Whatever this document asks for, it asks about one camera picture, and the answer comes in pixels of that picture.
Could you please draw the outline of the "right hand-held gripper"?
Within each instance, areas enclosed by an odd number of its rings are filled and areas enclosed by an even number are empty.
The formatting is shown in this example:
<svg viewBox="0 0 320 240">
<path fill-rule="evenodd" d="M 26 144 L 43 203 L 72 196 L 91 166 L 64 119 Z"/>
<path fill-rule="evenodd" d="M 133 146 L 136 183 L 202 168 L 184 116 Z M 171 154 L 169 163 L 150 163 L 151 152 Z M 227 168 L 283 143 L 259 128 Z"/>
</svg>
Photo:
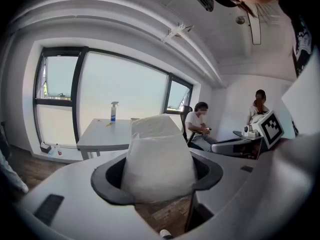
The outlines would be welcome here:
<svg viewBox="0 0 320 240">
<path fill-rule="evenodd" d="M 228 157 L 257 159 L 264 142 L 269 150 L 283 136 L 284 130 L 273 110 L 256 114 L 242 130 L 245 138 L 234 138 L 215 142 L 211 151 Z"/>
</svg>

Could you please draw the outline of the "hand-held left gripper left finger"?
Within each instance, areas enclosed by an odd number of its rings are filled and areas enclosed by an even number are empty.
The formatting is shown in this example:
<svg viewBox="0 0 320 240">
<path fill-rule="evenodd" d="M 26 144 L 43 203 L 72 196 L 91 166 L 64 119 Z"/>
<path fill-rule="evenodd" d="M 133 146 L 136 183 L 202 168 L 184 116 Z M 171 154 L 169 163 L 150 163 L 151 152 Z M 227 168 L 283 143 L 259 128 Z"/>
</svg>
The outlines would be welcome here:
<svg viewBox="0 0 320 240">
<path fill-rule="evenodd" d="M 74 240 L 159 240 L 134 206 L 116 206 L 100 198 L 91 186 L 94 170 L 123 154 L 125 150 L 66 165 L 33 188 L 17 207 L 34 221 L 37 208 L 50 194 L 64 199 L 50 229 Z"/>
</svg>

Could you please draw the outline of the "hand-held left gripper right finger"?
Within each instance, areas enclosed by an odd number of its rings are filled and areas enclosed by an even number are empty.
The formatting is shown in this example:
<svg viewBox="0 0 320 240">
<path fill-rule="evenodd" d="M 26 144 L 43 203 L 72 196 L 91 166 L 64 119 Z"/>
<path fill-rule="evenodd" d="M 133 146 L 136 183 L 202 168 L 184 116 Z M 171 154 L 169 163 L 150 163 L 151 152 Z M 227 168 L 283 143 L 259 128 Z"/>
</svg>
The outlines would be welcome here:
<svg viewBox="0 0 320 240">
<path fill-rule="evenodd" d="M 217 155 L 221 180 L 195 198 L 211 213 L 183 240 L 273 239 L 309 198 L 317 179 L 317 141 L 296 138 L 261 154 L 251 172 L 246 160 Z"/>
</svg>

